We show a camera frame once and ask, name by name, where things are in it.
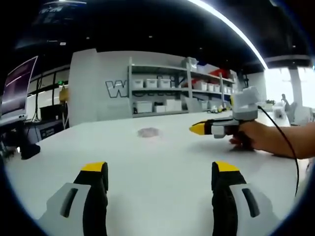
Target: ceiling light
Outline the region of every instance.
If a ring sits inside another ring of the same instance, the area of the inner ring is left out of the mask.
[[[206,4],[205,2],[201,1],[201,0],[188,0],[194,4],[196,4],[197,6],[200,6],[201,8],[205,9],[206,11],[210,12],[211,14],[213,14],[214,16],[218,17],[220,20],[222,20],[225,24],[227,24],[232,30],[234,30],[246,43],[247,45],[251,48],[251,50],[255,53],[256,57],[258,58],[258,60],[261,62],[261,64],[263,65],[263,67],[265,69],[268,69],[268,66],[266,64],[266,62],[264,61],[264,59],[262,58],[262,56],[260,55],[260,53],[258,52],[258,50],[256,49],[256,47],[253,45],[253,43],[246,37],[246,35],[239,29],[236,27],[236,25],[234,25],[228,18],[226,18],[225,16],[223,16],[221,13],[219,13],[217,10],[215,10],[213,7],[211,7],[210,5]]]

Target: human arm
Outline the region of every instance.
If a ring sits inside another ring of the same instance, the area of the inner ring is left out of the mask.
[[[315,123],[308,123],[306,126],[280,127],[280,129],[292,144],[298,159],[315,156]],[[291,148],[276,127],[251,121],[241,124],[239,131],[243,131],[251,139],[254,149],[293,158]],[[230,142],[240,145],[240,141],[235,137]]]

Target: human hand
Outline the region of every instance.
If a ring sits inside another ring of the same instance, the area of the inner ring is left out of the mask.
[[[266,137],[268,128],[268,126],[257,121],[249,121],[241,124],[239,126],[239,131],[244,132],[245,135],[249,137],[252,148],[256,150],[264,150],[264,147],[266,147],[268,142],[268,138]],[[237,147],[242,146],[242,141],[237,137],[237,135],[233,135],[233,138],[229,141]]]

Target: desk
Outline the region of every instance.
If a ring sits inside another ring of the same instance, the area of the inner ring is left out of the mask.
[[[106,161],[109,167],[107,231],[113,236],[212,235],[211,166],[222,160],[237,166],[248,183],[272,201],[284,218],[294,200],[294,160],[256,151],[233,151],[229,137],[198,136],[189,127],[230,115],[183,114],[84,123],[39,143],[29,160],[13,158],[7,173],[27,212],[39,218],[46,201],[82,166]],[[258,120],[272,123],[263,113]],[[287,119],[277,119],[289,126]],[[141,128],[158,128],[160,137],[140,138]]]

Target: window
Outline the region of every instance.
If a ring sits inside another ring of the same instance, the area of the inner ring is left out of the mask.
[[[315,108],[315,72],[309,67],[298,67],[304,107]]]
[[[294,101],[291,76],[288,68],[275,68],[265,70],[266,95],[268,100],[281,102],[284,93],[287,101]]]

